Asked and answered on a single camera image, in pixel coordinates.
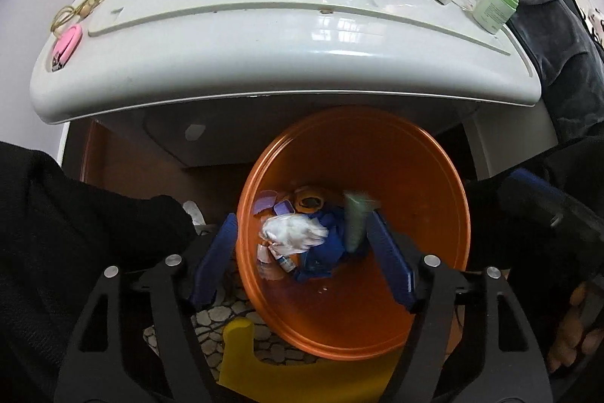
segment hand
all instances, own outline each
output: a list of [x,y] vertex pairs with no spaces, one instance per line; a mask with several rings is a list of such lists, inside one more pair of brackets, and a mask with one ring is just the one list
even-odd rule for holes
[[586,293],[587,287],[582,283],[570,296],[571,308],[558,326],[556,339],[547,354],[547,368],[550,372],[556,371],[560,366],[571,366],[577,359],[579,349],[585,355],[593,354],[604,338],[604,329],[600,328],[590,331],[583,339],[585,329],[579,319],[579,306]]

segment plastic bag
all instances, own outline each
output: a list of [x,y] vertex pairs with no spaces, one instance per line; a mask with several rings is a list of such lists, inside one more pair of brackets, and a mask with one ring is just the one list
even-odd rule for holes
[[258,267],[260,278],[264,278],[265,280],[280,280],[286,276],[285,271],[277,264],[266,246],[258,245],[256,266]]
[[260,237],[271,243],[271,249],[284,257],[304,253],[312,246],[322,245],[327,228],[304,214],[269,217],[260,229]]

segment metal screw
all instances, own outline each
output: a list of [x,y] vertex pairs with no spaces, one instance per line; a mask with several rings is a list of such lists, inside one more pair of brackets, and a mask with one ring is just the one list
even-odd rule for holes
[[487,275],[490,276],[490,278],[500,278],[501,272],[499,272],[498,268],[490,266],[487,268]]
[[103,275],[105,275],[107,278],[113,278],[114,276],[117,275],[117,272],[119,272],[119,271],[120,271],[119,268],[117,268],[115,265],[111,265],[105,269],[105,272],[103,273]]
[[426,255],[424,257],[424,263],[428,266],[437,267],[440,265],[440,258],[436,255]]
[[182,257],[180,255],[170,255],[165,257],[165,264],[167,264],[167,266],[180,265],[181,261]]

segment crumpled tissue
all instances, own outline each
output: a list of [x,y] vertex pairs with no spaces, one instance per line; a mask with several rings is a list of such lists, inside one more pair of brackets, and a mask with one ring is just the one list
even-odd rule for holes
[[269,217],[260,229],[260,237],[271,243],[276,253],[288,257],[322,245],[329,231],[318,220],[304,214]]

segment orange plastic bowl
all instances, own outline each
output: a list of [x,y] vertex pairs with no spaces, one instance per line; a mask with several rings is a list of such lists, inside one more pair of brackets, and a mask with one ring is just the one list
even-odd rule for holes
[[333,360],[361,360],[404,345],[413,322],[394,302],[373,254],[338,266],[331,278],[262,279],[256,267],[263,190],[303,185],[364,191],[397,231],[449,266],[466,266],[469,212],[446,153],[416,125],[380,110],[340,107],[309,116],[277,137],[254,165],[239,201],[237,264],[250,301],[291,345]]

